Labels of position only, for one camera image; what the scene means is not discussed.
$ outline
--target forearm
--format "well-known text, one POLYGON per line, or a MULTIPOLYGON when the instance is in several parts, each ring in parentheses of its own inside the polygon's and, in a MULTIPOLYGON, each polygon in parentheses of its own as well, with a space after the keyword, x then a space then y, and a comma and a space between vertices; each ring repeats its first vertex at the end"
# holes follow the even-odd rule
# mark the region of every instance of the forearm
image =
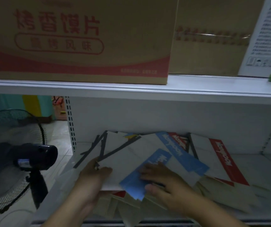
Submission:
POLYGON ((201 206, 201 210, 194 216, 194 219, 202 227, 247 227, 246 224, 206 198, 202 198, 201 206))
POLYGON ((83 221, 81 206, 68 197, 42 227, 80 227, 83 221))

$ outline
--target person's left hand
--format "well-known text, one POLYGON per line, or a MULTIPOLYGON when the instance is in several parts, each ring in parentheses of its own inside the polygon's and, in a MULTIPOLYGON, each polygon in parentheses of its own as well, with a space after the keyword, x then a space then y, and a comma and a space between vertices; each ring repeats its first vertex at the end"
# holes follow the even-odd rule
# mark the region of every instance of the person's left hand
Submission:
POLYGON ((93 210, 101 196, 113 193, 113 191, 100 191, 103 182, 112 172, 111 168, 103 167, 95 170, 97 158, 92 159, 80 175, 71 190, 68 200, 74 207, 78 207, 83 220, 93 210))

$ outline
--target black fan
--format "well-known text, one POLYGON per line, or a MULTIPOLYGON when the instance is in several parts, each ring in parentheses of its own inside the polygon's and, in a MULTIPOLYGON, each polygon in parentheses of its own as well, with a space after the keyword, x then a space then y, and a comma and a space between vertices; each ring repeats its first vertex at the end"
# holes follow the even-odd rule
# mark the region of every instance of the black fan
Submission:
POLYGON ((46 145, 38 119, 24 110, 0 111, 0 213, 4 213, 30 187, 36 208, 48 190, 40 170, 49 169, 58 157, 46 145))

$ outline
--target person's right hand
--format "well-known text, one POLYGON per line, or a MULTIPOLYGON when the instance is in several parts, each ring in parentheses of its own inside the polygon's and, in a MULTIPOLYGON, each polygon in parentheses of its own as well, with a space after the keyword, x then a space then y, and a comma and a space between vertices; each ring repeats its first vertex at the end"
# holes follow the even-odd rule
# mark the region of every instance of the person's right hand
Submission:
POLYGON ((169 170, 164 164, 146 164, 140 170, 141 179, 161 183, 164 189, 154 184, 145 186, 146 191, 158 198, 169 210, 175 211, 183 216, 196 219, 204 207, 204 198, 196 193, 176 173, 169 170))

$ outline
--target brown cardboard box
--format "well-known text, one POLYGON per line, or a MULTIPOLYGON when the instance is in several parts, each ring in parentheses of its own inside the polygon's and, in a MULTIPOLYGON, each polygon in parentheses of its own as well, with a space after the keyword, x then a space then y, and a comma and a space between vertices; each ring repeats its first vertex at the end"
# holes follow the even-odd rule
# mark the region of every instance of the brown cardboard box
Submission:
POLYGON ((178 0, 0 0, 0 79, 166 84, 178 0))
POLYGON ((237 76, 264 0, 179 0, 170 73, 237 76))

